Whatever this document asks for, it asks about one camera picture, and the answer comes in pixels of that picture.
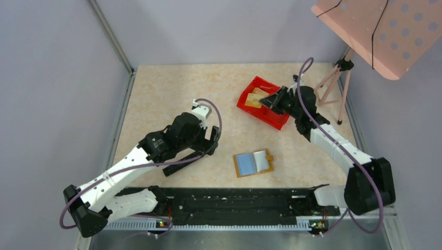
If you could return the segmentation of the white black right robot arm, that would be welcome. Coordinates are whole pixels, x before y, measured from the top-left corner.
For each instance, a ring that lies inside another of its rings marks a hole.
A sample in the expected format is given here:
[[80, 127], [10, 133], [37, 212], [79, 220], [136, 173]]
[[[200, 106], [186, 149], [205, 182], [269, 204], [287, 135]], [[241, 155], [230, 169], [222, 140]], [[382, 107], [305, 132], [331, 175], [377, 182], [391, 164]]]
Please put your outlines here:
[[366, 154], [342, 137], [316, 111], [313, 88], [301, 86], [294, 90], [283, 86], [259, 102], [278, 115], [293, 117], [297, 131], [327, 153], [346, 175], [345, 185], [315, 187], [310, 196], [315, 206], [348, 208], [353, 214], [363, 215], [396, 201], [390, 162]]

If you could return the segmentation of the yellow leather card holder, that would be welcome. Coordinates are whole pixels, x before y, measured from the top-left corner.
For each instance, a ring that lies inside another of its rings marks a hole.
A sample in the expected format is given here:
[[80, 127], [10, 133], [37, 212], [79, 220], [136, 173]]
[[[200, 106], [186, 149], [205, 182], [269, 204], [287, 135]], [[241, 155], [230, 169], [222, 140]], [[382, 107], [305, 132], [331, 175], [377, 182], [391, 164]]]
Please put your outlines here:
[[268, 149], [233, 155], [237, 178], [274, 171], [274, 156]]

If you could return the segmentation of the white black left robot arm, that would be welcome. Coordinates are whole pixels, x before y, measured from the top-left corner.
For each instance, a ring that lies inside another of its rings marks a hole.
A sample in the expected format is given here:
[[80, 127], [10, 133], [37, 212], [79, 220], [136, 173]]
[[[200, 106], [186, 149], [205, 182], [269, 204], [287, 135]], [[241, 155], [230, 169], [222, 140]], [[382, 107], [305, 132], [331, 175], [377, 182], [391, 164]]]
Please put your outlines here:
[[81, 186], [67, 186], [63, 191], [66, 205], [59, 226], [64, 230], [76, 228], [82, 237], [88, 238], [116, 220], [162, 211], [167, 197], [158, 186], [122, 196], [119, 192], [159, 166], [180, 170], [213, 154], [223, 121], [218, 112], [218, 125], [212, 127], [211, 138], [206, 139], [210, 112], [205, 106], [183, 112], [164, 129], [148, 133], [123, 159], [98, 177]]

